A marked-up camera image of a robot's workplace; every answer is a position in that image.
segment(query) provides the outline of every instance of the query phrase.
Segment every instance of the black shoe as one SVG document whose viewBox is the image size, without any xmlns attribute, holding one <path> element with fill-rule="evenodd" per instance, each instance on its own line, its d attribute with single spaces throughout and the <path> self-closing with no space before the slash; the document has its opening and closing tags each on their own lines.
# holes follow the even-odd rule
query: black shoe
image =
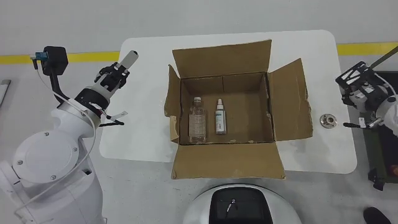
<svg viewBox="0 0 398 224">
<path fill-rule="evenodd" d="M 380 210 L 369 207 L 363 211 L 366 224 L 391 224 L 390 220 Z"/>
</svg>

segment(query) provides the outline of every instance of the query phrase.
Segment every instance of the yellow line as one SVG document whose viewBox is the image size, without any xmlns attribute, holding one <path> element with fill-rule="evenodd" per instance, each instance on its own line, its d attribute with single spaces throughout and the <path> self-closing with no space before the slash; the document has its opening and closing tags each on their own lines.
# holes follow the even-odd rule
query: yellow line
<svg viewBox="0 0 398 224">
<path fill-rule="evenodd" d="M 92 52 L 68 54 L 69 62 L 117 62 L 119 52 Z M 28 55 L 3 55 L 0 64 L 32 63 Z"/>
<path fill-rule="evenodd" d="M 380 42 L 367 44 L 338 44 L 338 55 L 385 55 L 388 51 L 398 46 L 398 42 Z"/>
<path fill-rule="evenodd" d="M 398 42 L 374 42 L 363 44 L 337 44 L 337 52 L 340 56 L 345 55 L 384 55 Z M 119 52 L 91 52 L 68 54 L 69 62 L 116 62 L 119 59 Z M 31 63 L 28 55 L 3 55 L 0 56 L 0 64 Z"/>
</svg>

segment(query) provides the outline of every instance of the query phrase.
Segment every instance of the gray floor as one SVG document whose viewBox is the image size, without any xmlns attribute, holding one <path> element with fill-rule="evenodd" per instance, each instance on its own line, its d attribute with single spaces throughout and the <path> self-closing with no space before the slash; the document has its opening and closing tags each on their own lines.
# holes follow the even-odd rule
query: gray floor
<svg viewBox="0 0 398 224">
<path fill-rule="evenodd" d="M 130 37 L 326 29 L 338 43 L 398 40 L 396 0 L 0 0 L 0 54 L 119 50 Z"/>
<path fill-rule="evenodd" d="M 375 57 L 341 57 L 340 63 L 344 69 L 362 58 L 374 60 Z M 105 65 L 107 63 L 70 64 L 60 79 L 64 92 L 76 95 Z M 30 65 L 1 65 L 0 76 L 0 79 L 12 79 L 7 98 L 0 108 L 0 159 L 10 161 L 22 140 L 51 128 L 50 110 L 57 104 L 35 77 Z M 358 117 L 354 111 L 350 114 L 353 119 Z M 283 181 L 171 180 L 171 164 L 105 159 L 99 153 L 98 142 L 91 159 L 104 192 L 103 215 L 110 224 L 181 223 L 187 205 L 200 192 L 226 182 L 249 182 L 277 192 L 294 206 L 306 224 L 364 223 L 362 210 L 367 206 L 381 209 L 393 223 L 398 223 L 398 185 L 387 184 L 383 192 L 373 189 L 367 180 L 368 159 L 363 135 L 360 131 L 353 134 L 358 167 L 348 175 L 287 172 L 287 179 Z M 0 222 L 18 223 L 12 215 L 13 210 L 1 192 Z"/>
</svg>

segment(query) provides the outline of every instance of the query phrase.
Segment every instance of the cardboard box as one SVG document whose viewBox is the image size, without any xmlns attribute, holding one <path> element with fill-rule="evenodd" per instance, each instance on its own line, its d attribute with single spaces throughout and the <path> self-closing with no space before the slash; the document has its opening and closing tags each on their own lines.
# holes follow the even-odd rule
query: cardboard box
<svg viewBox="0 0 398 224">
<path fill-rule="evenodd" d="M 271 40 L 173 50 L 173 56 L 180 78 L 169 65 L 164 107 L 171 141 L 178 143 L 172 178 L 284 179 L 275 142 L 312 136 L 301 59 L 268 73 Z M 206 144 L 188 141 L 194 96 L 207 110 Z M 218 98 L 226 110 L 227 135 L 215 134 Z"/>
</svg>

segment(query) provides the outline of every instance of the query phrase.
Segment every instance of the table top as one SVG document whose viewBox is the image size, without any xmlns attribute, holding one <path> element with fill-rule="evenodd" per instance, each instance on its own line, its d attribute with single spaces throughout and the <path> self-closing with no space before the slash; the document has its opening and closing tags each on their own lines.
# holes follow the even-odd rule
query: table top
<svg viewBox="0 0 398 224">
<path fill-rule="evenodd" d="M 120 52 L 139 54 L 129 69 L 126 85 L 111 98 L 108 114 L 129 114 L 124 126 L 104 128 L 99 150 L 110 159 L 173 162 L 177 145 L 170 142 L 169 118 L 164 116 L 168 64 L 174 68 L 173 49 L 239 44 L 272 39 L 269 72 L 301 57 L 311 106 L 313 137 L 277 142 L 285 170 L 347 174 L 356 168 L 356 153 L 348 109 L 341 102 L 335 78 L 341 74 L 334 36 L 325 30 L 265 32 L 126 40 Z M 320 116 L 333 114 L 338 125 L 325 129 Z"/>
</svg>

